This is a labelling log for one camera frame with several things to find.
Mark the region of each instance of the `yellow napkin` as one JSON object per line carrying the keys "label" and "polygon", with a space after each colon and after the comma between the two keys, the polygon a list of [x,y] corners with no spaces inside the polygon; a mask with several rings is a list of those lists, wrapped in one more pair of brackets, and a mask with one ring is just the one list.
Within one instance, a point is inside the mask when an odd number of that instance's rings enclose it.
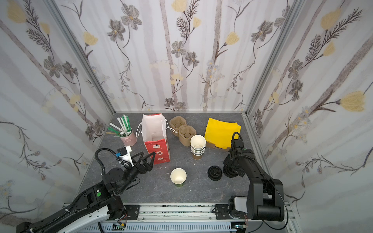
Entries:
{"label": "yellow napkin", "polygon": [[240,132],[241,126],[235,123],[222,122],[209,118],[207,123],[205,139],[207,142],[215,144],[216,147],[226,149],[231,146],[232,135]]}

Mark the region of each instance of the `black cup lid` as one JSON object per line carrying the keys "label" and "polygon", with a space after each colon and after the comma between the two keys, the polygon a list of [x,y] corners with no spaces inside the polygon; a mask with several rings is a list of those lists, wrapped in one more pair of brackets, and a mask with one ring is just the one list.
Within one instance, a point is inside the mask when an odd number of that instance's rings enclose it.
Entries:
{"label": "black cup lid", "polygon": [[211,166],[207,171],[207,175],[211,180],[218,181],[223,176],[223,172],[218,166]]}

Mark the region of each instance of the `yellow flower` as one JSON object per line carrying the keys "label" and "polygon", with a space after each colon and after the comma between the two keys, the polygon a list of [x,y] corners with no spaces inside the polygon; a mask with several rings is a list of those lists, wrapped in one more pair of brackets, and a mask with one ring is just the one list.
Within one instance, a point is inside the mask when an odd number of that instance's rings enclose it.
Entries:
{"label": "yellow flower", "polygon": [[184,12],[187,8],[187,0],[175,0],[171,6],[177,12]]}
{"label": "yellow flower", "polygon": [[15,1],[9,1],[8,6],[8,18],[16,23],[26,22],[26,15],[22,7],[20,7]]}
{"label": "yellow flower", "polygon": [[235,32],[231,32],[231,33],[228,35],[227,39],[225,40],[225,43],[226,43],[227,45],[233,45],[233,44],[235,44],[238,40],[239,40],[238,35],[237,35]]}
{"label": "yellow flower", "polygon": [[43,29],[43,31],[49,35],[50,33],[50,28],[49,28],[49,24],[47,23],[40,23],[40,26],[41,28]]}
{"label": "yellow flower", "polygon": [[201,22],[202,22],[202,20],[200,20],[199,18],[197,18],[197,17],[194,17],[193,18],[193,27],[198,27],[198,26],[200,26],[201,25]]}
{"label": "yellow flower", "polygon": [[334,43],[330,42],[329,45],[325,48],[323,52],[323,56],[329,56],[332,55],[335,51]]}
{"label": "yellow flower", "polygon": [[321,18],[321,27],[324,30],[329,30],[339,19],[341,15],[341,9],[338,8],[335,11],[329,12]]}
{"label": "yellow flower", "polygon": [[364,111],[365,95],[362,91],[352,92],[340,100],[340,104],[347,111]]}
{"label": "yellow flower", "polygon": [[84,32],[84,42],[88,45],[95,45],[98,41],[98,39],[96,37],[94,37],[94,35],[90,34],[89,32]]}

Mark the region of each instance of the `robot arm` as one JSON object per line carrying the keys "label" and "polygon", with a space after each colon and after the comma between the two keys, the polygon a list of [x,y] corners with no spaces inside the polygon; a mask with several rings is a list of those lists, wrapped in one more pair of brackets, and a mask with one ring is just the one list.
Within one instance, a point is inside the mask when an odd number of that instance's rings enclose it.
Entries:
{"label": "robot arm", "polygon": [[[280,180],[273,179],[255,160],[252,150],[244,148],[243,140],[238,132],[232,136],[230,154],[225,158],[223,173],[228,177],[241,176],[245,174],[250,180],[249,190],[246,198],[246,211],[241,204],[243,197],[232,196],[229,200],[229,209],[232,215],[247,213],[247,217],[253,220],[283,221],[284,203],[283,186]],[[271,195],[264,198],[263,193]]]}
{"label": "robot arm", "polygon": [[[53,215],[36,223],[23,222],[19,224],[16,232],[76,232],[91,224],[123,216],[126,210],[119,194],[130,188],[128,186],[135,180],[139,173],[145,174],[152,170],[155,152],[145,157],[144,153],[141,152],[131,157],[132,163],[128,161],[124,162],[122,159],[117,158],[127,169],[123,171],[120,167],[117,167],[106,173],[103,163],[97,156],[101,150],[108,150],[113,155],[116,155],[112,150],[107,148],[98,149],[95,153],[95,158],[103,169],[101,182],[81,192],[69,206]],[[127,151],[125,148],[121,148],[118,149],[118,153],[119,157],[122,157],[127,154]]]}

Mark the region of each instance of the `bag handle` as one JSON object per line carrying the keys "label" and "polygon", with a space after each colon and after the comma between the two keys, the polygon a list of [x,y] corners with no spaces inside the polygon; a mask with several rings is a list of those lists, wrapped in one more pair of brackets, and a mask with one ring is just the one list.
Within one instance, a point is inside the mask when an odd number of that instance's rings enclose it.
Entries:
{"label": "bag handle", "polygon": [[139,127],[142,123],[139,124],[139,126],[137,127],[137,130],[136,130],[136,138],[139,137],[140,133],[142,133],[142,130],[140,129],[140,131],[137,133],[137,131],[139,130]]}
{"label": "bag handle", "polygon": [[165,119],[165,120],[166,120],[166,124],[167,124],[167,126],[168,126],[168,127],[166,127],[166,129],[170,129],[172,132],[174,132],[174,133],[178,133],[176,130],[174,130],[173,128],[171,128],[171,127],[168,125],[167,119]]}

